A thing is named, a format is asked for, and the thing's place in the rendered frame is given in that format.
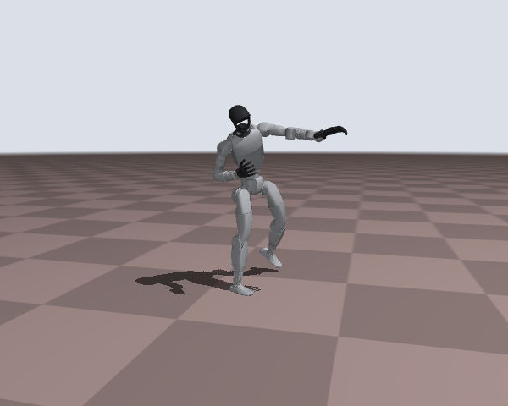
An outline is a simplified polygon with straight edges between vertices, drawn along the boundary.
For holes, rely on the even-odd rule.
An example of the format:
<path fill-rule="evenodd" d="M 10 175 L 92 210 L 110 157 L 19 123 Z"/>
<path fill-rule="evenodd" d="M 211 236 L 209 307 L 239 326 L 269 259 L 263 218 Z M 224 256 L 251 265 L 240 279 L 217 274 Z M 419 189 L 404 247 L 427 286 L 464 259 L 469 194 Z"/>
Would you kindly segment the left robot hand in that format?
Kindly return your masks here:
<path fill-rule="evenodd" d="M 324 131 L 320 130 L 319 132 L 315 133 L 313 137 L 315 139 L 320 138 L 320 137 L 322 137 L 323 139 L 326 139 L 326 136 L 336 134 L 339 132 L 343 132 L 343 133 L 345 133 L 345 135 L 347 135 L 347 131 L 345 128 L 343 128 L 341 126 L 336 126 L 336 127 L 331 127 L 331 128 L 325 129 Z"/>

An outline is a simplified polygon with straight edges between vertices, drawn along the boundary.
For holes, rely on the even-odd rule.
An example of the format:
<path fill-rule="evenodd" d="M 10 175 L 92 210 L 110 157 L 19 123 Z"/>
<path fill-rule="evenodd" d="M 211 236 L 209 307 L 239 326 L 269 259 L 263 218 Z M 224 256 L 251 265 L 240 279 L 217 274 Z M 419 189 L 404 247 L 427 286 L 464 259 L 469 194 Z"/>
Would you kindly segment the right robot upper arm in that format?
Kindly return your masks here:
<path fill-rule="evenodd" d="M 232 151 L 232 143 L 229 139 L 224 140 L 218 144 L 213 172 L 221 173 L 224 171 L 223 167 L 226 163 L 227 156 L 231 153 L 231 151 Z"/>

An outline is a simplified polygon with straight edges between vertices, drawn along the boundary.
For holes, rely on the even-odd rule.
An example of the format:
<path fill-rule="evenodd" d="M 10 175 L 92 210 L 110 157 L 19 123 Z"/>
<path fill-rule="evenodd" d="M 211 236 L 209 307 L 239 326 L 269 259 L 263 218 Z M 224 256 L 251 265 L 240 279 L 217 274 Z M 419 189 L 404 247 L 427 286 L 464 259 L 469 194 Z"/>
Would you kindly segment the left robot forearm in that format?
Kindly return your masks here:
<path fill-rule="evenodd" d="M 313 137 L 314 134 L 319 132 L 319 131 L 314 132 L 313 130 L 300 129 L 300 128 L 294 128 L 294 127 L 289 127 L 287 129 L 294 129 L 295 130 L 295 136 L 299 140 L 302 140 L 302 139 L 303 140 L 315 140 L 316 142 L 321 142 L 323 140 L 322 137 L 317 138 L 317 139 L 315 139 Z"/>

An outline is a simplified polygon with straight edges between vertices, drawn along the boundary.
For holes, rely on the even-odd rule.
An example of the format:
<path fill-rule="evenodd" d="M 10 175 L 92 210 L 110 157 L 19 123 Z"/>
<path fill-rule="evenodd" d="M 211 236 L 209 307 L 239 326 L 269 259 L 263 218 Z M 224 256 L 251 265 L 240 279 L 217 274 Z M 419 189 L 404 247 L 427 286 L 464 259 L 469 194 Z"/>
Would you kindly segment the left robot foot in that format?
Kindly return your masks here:
<path fill-rule="evenodd" d="M 279 261 L 279 259 L 276 257 L 276 255 L 272 252 L 272 255 L 268 254 L 268 248 L 263 247 L 260 249 L 260 254 L 263 255 L 272 265 L 274 265 L 277 268 L 280 268 L 282 266 L 282 263 Z"/>

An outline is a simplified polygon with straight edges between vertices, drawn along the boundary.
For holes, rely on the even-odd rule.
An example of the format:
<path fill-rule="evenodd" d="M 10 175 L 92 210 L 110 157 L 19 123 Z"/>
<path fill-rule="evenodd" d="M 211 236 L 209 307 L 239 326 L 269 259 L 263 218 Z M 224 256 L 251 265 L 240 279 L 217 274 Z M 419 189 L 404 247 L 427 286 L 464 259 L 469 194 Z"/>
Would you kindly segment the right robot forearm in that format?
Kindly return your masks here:
<path fill-rule="evenodd" d="M 221 173 L 219 172 L 214 172 L 213 173 L 213 178 L 214 180 L 216 181 L 219 181 L 219 182 L 229 182 L 229 181 L 232 181 L 232 180 L 237 180 L 238 178 L 238 175 L 236 174 L 236 171 L 223 171 Z"/>

